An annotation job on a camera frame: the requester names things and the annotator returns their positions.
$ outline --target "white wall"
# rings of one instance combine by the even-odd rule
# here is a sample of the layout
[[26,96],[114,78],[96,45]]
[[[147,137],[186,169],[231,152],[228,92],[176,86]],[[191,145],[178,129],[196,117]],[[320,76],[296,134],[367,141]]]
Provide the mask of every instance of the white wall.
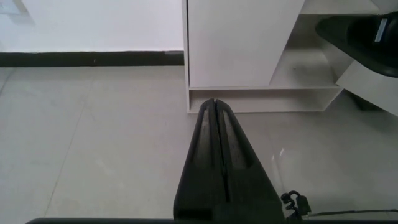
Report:
[[379,7],[381,14],[398,10],[397,0],[372,0],[372,2]]
[[181,0],[23,0],[0,15],[0,51],[183,50]]

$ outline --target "cabinet shelf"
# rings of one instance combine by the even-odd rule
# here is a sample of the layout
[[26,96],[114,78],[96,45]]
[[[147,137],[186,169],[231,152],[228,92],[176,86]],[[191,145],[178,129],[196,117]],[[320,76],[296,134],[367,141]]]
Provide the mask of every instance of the cabinet shelf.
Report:
[[371,0],[306,0],[301,14],[377,14]]
[[200,87],[190,90],[305,90],[339,89],[333,71],[316,45],[288,43],[268,86]]
[[193,90],[189,113],[209,98],[229,104],[235,113],[323,111],[340,93],[329,90]]

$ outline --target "tiled floor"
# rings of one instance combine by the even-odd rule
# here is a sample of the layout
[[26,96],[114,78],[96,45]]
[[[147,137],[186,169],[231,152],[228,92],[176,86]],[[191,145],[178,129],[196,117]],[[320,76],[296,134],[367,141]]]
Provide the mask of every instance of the tiled floor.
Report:
[[[172,218],[196,121],[184,84],[182,67],[0,68],[0,223]],[[237,117],[278,193],[314,212],[398,208],[398,118],[345,95],[324,113]]]

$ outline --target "black baseboard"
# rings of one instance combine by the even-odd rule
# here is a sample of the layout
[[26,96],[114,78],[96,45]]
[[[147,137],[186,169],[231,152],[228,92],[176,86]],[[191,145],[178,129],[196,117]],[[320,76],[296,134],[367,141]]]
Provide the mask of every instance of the black baseboard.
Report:
[[184,65],[183,51],[172,52],[0,52],[0,67]]

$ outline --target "tile grout line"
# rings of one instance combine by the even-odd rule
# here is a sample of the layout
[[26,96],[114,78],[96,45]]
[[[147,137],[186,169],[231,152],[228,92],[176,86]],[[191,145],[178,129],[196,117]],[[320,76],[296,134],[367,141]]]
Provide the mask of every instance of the tile grout line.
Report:
[[48,202],[48,204],[47,204],[47,208],[45,209],[44,217],[46,217],[47,212],[49,211],[49,208],[50,208],[50,205],[51,205],[51,201],[52,201],[52,197],[54,196],[55,189],[57,188],[58,181],[60,180],[60,177],[61,177],[61,174],[62,174],[63,166],[65,165],[65,161],[67,160],[67,157],[68,157],[68,154],[69,154],[69,151],[70,151],[70,147],[72,146],[73,139],[75,138],[75,134],[76,134],[76,130],[77,130],[77,127],[78,127],[78,125],[79,125],[79,122],[80,122],[80,118],[81,118],[81,116],[82,116],[82,114],[83,114],[84,109],[86,108],[86,100],[88,99],[88,97],[89,97],[89,95],[90,95],[90,93],[91,93],[91,89],[92,89],[92,87],[93,87],[94,80],[95,80],[95,79],[94,79],[94,76],[93,76],[93,78],[91,79],[91,84],[90,84],[88,93],[87,93],[87,95],[86,95],[86,97],[85,97],[86,99],[84,100],[83,106],[81,107],[79,119],[77,120],[77,123],[76,123],[76,126],[75,126],[75,130],[73,131],[72,138],[71,138],[71,140],[70,140],[70,142],[69,142],[68,151],[67,151],[67,153],[65,154],[65,157],[63,158],[62,165],[61,165],[61,169],[60,169],[60,173],[59,173],[59,175],[58,175],[58,177],[57,177],[57,181],[55,181],[55,185],[54,185],[54,188],[53,188],[53,190],[52,190],[50,200],[49,200],[49,202]]
[[280,184],[282,185],[281,187],[282,187],[282,193],[285,193],[286,192],[286,187],[285,187],[285,183],[284,183],[284,181],[283,181],[283,178],[282,178],[282,169],[280,168],[280,155],[281,154],[279,154],[279,156],[278,156],[278,153],[276,153],[275,152],[275,145],[274,145],[274,143],[273,143],[273,141],[272,141],[272,136],[271,136],[271,134],[270,134],[270,130],[269,130],[269,125],[267,124],[267,121],[265,121],[265,124],[266,124],[266,134],[267,134],[267,136],[268,136],[268,139],[269,139],[269,143],[270,143],[270,145],[271,145],[271,150],[272,150],[272,155],[274,156],[274,159],[275,159],[275,164],[276,164],[276,166],[277,166],[277,171],[278,171],[278,178],[279,178],[279,180],[280,180]]
[[1,88],[0,88],[0,96],[2,93],[2,90],[4,89],[4,87],[6,86],[6,83],[8,82],[8,79],[10,79],[10,77],[17,71],[16,68],[12,69],[12,71],[8,74],[7,78],[4,80],[4,83],[2,84]]

